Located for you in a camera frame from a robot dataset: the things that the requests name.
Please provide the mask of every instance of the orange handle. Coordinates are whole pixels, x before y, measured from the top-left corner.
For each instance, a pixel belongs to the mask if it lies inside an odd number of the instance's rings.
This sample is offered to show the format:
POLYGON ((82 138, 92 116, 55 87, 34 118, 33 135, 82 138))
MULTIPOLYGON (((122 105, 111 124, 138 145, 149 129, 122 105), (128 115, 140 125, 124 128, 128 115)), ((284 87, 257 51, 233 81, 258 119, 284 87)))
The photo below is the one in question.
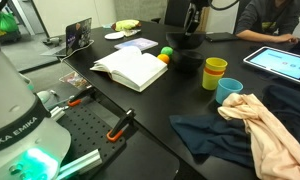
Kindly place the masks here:
POLYGON ((110 137, 111 131, 109 131, 109 132, 107 133, 107 138, 108 138, 108 140, 111 141, 111 142, 116 142, 116 141, 119 139, 119 137, 123 134, 123 131, 120 130, 115 136, 110 137))
POLYGON ((68 101, 68 106, 73 107, 73 106, 76 106, 76 105, 78 105, 80 103, 81 103, 81 99, 73 101, 72 103, 70 101, 68 101))

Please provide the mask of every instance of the tablet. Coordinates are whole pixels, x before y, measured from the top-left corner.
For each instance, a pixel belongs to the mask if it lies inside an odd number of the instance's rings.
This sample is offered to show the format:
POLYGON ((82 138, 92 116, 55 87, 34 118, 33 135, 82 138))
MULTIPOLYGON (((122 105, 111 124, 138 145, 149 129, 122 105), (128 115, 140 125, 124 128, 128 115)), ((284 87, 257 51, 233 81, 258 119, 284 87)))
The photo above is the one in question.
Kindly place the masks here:
POLYGON ((239 39, 228 32, 206 34, 206 39, 210 42, 233 41, 239 39))
POLYGON ((244 58, 243 62, 300 84, 300 55, 262 47, 244 58))

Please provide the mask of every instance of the dark blue cloth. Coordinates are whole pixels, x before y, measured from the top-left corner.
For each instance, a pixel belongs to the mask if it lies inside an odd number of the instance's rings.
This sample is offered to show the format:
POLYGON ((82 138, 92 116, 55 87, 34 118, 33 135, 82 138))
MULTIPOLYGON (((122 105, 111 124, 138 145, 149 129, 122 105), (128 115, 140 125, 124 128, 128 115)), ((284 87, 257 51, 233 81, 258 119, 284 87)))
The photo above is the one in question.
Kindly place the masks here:
POLYGON ((300 92, 270 85, 263 90, 262 103, 300 143, 300 92))
MULTIPOLYGON (((300 92, 270 85, 263 90, 262 103, 300 143, 300 92)), ((217 114, 172 115, 170 123, 193 155, 209 154, 254 167, 242 120, 227 121, 217 114)))
POLYGON ((250 137, 242 120, 226 121, 217 114, 173 115, 170 122, 193 155, 210 154, 254 167, 250 137))

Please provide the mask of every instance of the notebook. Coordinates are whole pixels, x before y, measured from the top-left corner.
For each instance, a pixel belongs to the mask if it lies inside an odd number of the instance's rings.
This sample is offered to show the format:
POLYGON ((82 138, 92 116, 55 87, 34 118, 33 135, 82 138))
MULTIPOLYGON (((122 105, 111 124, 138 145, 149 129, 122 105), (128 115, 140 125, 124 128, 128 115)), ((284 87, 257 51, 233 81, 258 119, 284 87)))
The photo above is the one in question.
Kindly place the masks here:
POLYGON ((75 50, 87 46, 90 42, 91 20, 92 18, 88 18, 68 25, 66 27, 66 41, 60 44, 60 46, 52 48, 41 55, 65 57, 75 50))
POLYGON ((133 39, 130 41, 123 42, 121 44, 117 44, 114 47, 116 49, 122 49, 124 47, 128 46, 136 46, 138 47, 141 51, 152 48, 154 46, 158 45, 158 42, 146 39, 146 38, 138 38, 138 39, 133 39))

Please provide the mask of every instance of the perforated metal plate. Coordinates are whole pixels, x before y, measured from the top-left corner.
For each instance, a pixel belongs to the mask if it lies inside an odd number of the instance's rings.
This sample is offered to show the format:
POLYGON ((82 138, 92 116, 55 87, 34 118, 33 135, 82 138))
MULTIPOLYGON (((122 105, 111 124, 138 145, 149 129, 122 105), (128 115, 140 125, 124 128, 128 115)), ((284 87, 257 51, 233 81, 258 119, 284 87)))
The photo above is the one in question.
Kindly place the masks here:
POLYGON ((124 137, 120 137, 115 143, 108 141, 106 135, 112 128, 83 105, 79 104, 69 108, 65 110, 65 113, 58 122, 70 132, 71 145, 63 164, 95 149, 100 152, 102 164, 88 171, 84 176, 96 173, 125 145, 124 137))

